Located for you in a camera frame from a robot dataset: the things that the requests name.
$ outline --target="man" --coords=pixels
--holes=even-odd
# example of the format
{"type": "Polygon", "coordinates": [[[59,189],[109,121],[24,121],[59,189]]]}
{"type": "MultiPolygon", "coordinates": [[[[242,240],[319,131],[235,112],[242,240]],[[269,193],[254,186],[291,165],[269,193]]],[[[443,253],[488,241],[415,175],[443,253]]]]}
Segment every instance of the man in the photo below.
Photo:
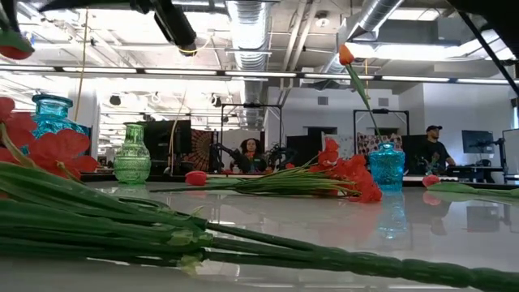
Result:
{"type": "Polygon", "coordinates": [[[429,126],[426,129],[427,141],[425,142],[424,155],[430,163],[436,162],[439,170],[445,170],[445,164],[456,165],[454,159],[448,154],[445,146],[438,141],[442,126],[429,126]]]}

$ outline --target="bouquet of flowers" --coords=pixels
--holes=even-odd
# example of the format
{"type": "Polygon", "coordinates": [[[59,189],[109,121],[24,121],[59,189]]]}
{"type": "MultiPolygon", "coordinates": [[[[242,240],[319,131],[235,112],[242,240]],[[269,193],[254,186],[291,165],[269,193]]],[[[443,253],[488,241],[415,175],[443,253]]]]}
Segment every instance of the bouquet of flowers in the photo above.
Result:
{"type": "Polygon", "coordinates": [[[382,199],[382,191],[366,169],[364,156],[339,158],[339,145],[326,139],[324,151],[318,155],[316,165],[302,167],[287,165],[287,170],[267,174],[261,178],[214,178],[207,180],[206,173],[195,171],[187,175],[187,183],[197,187],[184,187],[167,191],[229,190],[250,195],[318,195],[345,197],[350,201],[371,203],[382,199]]]}

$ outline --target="glossy tabletop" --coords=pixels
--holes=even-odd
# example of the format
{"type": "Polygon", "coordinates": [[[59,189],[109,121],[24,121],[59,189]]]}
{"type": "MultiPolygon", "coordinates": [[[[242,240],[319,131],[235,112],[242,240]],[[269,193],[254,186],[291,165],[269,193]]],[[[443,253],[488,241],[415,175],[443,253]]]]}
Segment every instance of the glossy tabletop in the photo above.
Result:
{"type": "MultiPolygon", "coordinates": [[[[345,200],[236,195],[226,191],[148,193],[146,187],[91,183],[104,192],[148,198],[201,217],[266,234],[348,251],[369,251],[400,259],[449,262],[469,268],[519,271],[519,208],[513,202],[470,200],[405,188],[382,204],[345,200]]],[[[0,291],[439,291],[402,279],[204,262],[198,275],[176,269],[99,261],[0,259],[0,291]]]]}

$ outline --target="black shirt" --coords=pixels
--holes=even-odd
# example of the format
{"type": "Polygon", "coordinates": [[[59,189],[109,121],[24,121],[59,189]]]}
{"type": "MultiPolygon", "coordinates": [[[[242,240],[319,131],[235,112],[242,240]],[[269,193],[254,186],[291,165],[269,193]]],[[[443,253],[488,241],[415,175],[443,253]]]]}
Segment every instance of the black shirt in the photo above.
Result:
{"type": "Polygon", "coordinates": [[[433,160],[433,156],[437,153],[437,167],[441,170],[445,170],[445,164],[447,163],[447,158],[451,156],[448,154],[447,149],[441,142],[431,142],[426,140],[424,144],[423,155],[427,161],[431,162],[433,160]]]}

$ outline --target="fluorescent light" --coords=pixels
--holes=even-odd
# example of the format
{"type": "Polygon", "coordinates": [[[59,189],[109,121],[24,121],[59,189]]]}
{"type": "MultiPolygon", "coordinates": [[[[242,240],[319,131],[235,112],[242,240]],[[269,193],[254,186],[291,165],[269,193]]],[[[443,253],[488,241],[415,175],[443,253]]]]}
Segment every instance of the fluorescent light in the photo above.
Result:
{"type": "Polygon", "coordinates": [[[216,71],[209,70],[176,70],[176,69],[146,69],[148,74],[167,74],[167,75],[216,75],[216,71]]]}
{"type": "Polygon", "coordinates": [[[507,80],[504,79],[463,79],[460,78],[456,81],[457,83],[464,84],[508,84],[507,80]]]}
{"type": "Polygon", "coordinates": [[[360,80],[373,80],[375,77],[374,76],[369,76],[369,75],[358,75],[358,78],[360,80]]]}
{"type": "Polygon", "coordinates": [[[389,81],[415,81],[415,82],[448,82],[449,78],[413,77],[413,76],[382,76],[382,80],[389,80],[389,81]]]}
{"type": "Polygon", "coordinates": [[[0,70],[8,71],[54,71],[54,67],[45,66],[11,66],[11,65],[0,65],[0,70]]]}
{"type": "MultiPolygon", "coordinates": [[[[63,67],[65,72],[81,72],[82,67],[63,67]]],[[[133,68],[84,68],[85,73],[137,73],[133,68]]]]}
{"type": "Polygon", "coordinates": [[[306,73],[305,78],[312,79],[351,79],[351,76],[344,74],[320,74],[320,73],[306,73]]]}
{"type": "Polygon", "coordinates": [[[226,71],[227,76],[252,76],[252,77],[287,77],[294,78],[297,74],[289,72],[251,72],[251,71],[226,71]]]}

